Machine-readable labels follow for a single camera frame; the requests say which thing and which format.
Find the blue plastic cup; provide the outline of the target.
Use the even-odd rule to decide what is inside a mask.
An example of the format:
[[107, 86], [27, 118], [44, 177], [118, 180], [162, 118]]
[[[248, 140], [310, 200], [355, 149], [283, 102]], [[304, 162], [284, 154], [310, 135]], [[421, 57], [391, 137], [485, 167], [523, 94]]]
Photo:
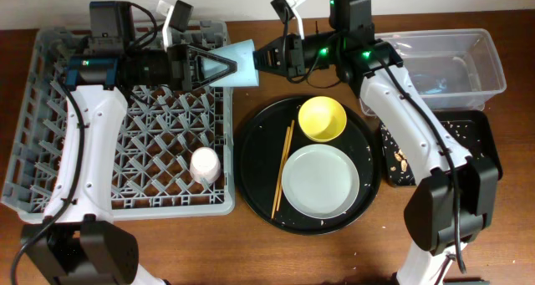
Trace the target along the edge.
[[232, 76], [234, 85], [214, 88], [257, 87], [259, 85], [259, 72], [255, 69], [252, 55], [255, 46], [251, 39], [215, 48], [213, 51], [237, 62], [237, 72]]

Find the pink plastic cup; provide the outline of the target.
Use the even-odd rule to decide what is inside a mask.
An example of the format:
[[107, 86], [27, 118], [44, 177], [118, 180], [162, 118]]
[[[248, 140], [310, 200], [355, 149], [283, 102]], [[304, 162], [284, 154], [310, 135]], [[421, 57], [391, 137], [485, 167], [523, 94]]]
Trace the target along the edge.
[[221, 174], [221, 162], [217, 153], [209, 147], [196, 149], [191, 156], [189, 171], [195, 182], [215, 182]]

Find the yellow bowl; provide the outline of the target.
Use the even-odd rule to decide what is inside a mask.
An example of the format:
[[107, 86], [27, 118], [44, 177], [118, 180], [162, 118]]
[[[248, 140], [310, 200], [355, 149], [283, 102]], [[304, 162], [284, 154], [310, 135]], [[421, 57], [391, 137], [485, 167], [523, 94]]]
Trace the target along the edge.
[[338, 138], [345, 130], [348, 117], [343, 105], [326, 96], [306, 100], [298, 111], [298, 125], [304, 135], [318, 143]]

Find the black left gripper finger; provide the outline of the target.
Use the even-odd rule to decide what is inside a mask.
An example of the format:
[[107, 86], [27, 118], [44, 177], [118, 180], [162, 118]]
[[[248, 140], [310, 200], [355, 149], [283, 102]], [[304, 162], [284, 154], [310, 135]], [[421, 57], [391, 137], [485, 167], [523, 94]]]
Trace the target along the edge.
[[207, 50], [195, 45], [188, 45], [190, 51], [192, 51], [200, 63], [202, 68], [236, 68], [237, 62], [235, 60], [224, 57], [215, 53], [213, 50]]
[[195, 80], [192, 82], [192, 89], [203, 89], [211, 87], [232, 87], [234, 80], [232, 76], [237, 72], [236, 67], [205, 69], [201, 67], [198, 70]]

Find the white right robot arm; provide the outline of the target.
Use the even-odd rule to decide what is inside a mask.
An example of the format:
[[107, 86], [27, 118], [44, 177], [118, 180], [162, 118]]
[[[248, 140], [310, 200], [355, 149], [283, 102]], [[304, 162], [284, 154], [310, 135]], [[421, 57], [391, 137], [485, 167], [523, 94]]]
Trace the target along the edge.
[[380, 118], [407, 155], [416, 190], [404, 211], [412, 243], [395, 279], [441, 284], [465, 246], [492, 223], [498, 161], [473, 155], [436, 118], [401, 56], [375, 37], [371, 0], [329, 0], [330, 31], [284, 32], [253, 54], [258, 70], [292, 83], [334, 66], [339, 80]]

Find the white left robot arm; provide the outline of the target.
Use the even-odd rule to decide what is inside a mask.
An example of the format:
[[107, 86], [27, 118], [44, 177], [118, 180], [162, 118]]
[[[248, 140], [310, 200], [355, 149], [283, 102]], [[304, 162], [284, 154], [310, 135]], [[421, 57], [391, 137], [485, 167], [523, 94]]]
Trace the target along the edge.
[[156, 284], [139, 262], [133, 235], [114, 224], [112, 173], [120, 126], [135, 86], [204, 88], [237, 71], [234, 60], [214, 57], [223, 70], [207, 75], [206, 48], [174, 43], [192, 6], [171, 5], [163, 24], [135, 35], [134, 4], [93, 1], [90, 34], [80, 40], [59, 87], [67, 100], [67, 128], [59, 174], [40, 224], [22, 229], [19, 255], [52, 284]]

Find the food scraps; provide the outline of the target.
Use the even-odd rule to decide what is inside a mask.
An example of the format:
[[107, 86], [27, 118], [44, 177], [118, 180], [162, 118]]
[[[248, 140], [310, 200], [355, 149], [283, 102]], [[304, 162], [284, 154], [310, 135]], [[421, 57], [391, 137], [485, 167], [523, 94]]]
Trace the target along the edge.
[[390, 171], [400, 170], [401, 173], [407, 172], [409, 168], [409, 164], [408, 164], [407, 156], [405, 155], [405, 153], [402, 150], [397, 150], [394, 152], [394, 158], [399, 164], [399, 167], [393, 165], [390, 167]]

